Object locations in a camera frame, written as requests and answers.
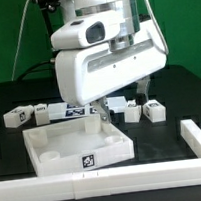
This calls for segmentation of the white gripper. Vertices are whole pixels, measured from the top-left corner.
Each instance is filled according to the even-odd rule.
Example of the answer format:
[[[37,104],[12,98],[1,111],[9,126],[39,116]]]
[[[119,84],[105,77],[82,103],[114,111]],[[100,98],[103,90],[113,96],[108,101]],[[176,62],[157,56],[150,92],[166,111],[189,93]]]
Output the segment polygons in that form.
[[[105,123],[111,119],[104,96],[111,92],[137,81],[138,103],[147,103],[149,74],[165,66],[166,53],[152,20],[141,22],[134,41],[134,45],[117,52],[111,52],[108,43],[60,51],[55,71],[62,99],[78,106],[92,102]]]

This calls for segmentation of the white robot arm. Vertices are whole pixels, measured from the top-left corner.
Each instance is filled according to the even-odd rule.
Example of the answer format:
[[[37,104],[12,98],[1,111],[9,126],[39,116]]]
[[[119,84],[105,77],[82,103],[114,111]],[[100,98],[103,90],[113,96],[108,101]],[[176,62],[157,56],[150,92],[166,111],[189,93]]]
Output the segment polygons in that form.
[[[75,13],[51,36],[61,97],[93,105],[110,122],[104,97],[163,68],[169,53],[152,10],[139,20],[136,0],[73,0]]]

